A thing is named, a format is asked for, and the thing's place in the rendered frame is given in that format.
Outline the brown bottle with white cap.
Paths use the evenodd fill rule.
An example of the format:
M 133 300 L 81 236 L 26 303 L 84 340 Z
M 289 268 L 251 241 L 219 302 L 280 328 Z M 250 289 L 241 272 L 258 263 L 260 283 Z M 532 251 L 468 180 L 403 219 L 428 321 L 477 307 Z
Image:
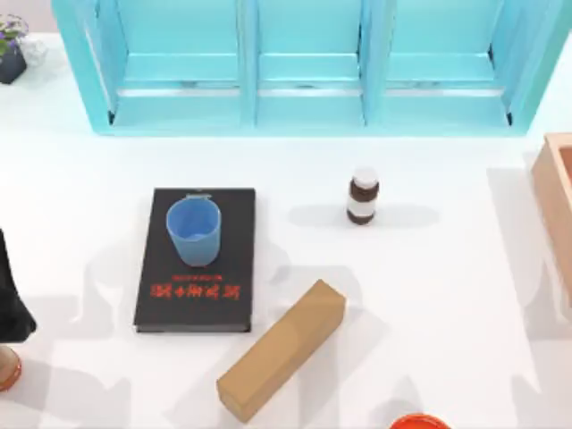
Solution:
M 380 181 L 374 168 L 361 166 L 353 172 L 346 214 L 354 224 L 366 225 L 374 219 L 379 191 Z

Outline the blue cup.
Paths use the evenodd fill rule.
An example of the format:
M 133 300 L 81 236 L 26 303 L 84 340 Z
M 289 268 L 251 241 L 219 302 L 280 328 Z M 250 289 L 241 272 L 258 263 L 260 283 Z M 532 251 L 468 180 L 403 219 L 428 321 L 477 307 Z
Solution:
M 202 267 L 219 255 L 222 212 L 208 194 L 186 195 L 167 210 L 165 227 L 180 259 Z

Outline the black book with red lettering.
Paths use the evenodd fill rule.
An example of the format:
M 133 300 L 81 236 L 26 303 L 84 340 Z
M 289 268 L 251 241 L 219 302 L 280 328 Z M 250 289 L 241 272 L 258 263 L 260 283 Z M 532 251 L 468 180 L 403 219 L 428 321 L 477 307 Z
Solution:
M 220 252 L 207 266 L 181 261 L 165 227 L 169 207 L 208 194 L 222 212 Z M 247 332 L 251 328 L 256 192 L 156 189 L 134 315 L 138 332 Z

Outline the brown cardboard box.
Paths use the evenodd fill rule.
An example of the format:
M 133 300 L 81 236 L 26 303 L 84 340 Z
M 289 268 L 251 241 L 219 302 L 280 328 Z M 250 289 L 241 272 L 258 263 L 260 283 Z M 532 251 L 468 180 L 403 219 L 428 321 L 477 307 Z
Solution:
M 220 401 L 247 423 L 341 325 L 347 299 L 316 281 L 216 381 Z

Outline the light blue rack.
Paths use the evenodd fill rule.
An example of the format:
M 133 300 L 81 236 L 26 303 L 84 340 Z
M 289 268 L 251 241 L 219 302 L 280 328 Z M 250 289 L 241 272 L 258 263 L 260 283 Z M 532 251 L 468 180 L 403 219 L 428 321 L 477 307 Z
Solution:
M 526 133 L 572 0 L 52 0 L 92 129 Z

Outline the orange-red round object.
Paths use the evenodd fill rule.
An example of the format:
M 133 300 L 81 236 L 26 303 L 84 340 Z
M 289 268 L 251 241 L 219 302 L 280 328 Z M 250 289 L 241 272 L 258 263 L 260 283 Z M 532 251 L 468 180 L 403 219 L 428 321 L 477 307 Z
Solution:
M 397 418 L 388 429 L 451 429 L 440 418 L 424 413 L 413 413 Z

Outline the salmon-coloured box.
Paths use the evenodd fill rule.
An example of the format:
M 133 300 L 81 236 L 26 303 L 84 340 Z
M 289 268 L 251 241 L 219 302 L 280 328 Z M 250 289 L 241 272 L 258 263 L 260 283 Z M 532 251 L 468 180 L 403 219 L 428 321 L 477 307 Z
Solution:
M 544 135 L 531 174 L 544 227 L 572 307 L 572 132 Z

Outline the white crumpled object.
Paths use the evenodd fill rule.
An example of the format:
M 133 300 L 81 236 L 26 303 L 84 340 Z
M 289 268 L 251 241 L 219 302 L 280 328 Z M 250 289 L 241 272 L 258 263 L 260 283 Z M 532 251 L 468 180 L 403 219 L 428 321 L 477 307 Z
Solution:
M 41 40 L 24 39 L 21 42 L 24 59 L 31 66 L 39 66 L 46 60 L 48 48 Z

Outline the dark plant pot with flowers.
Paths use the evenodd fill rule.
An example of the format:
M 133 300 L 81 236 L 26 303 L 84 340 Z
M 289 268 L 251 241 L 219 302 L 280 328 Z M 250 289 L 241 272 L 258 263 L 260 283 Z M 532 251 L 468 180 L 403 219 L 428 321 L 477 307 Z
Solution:
M 29 25 L 22 17 L 0 14 L 0 84 L 10 85 L 27 69 L 21 49 L 29 34 Z

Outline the orange-rimmed round object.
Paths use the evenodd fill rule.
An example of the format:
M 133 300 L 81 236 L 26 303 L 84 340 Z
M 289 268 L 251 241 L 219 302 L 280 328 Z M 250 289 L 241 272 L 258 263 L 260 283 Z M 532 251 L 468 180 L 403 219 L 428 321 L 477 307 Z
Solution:
M 21 358 L 9 346 L 0 345 L 0 392 L 8 391 L 21 376 Z

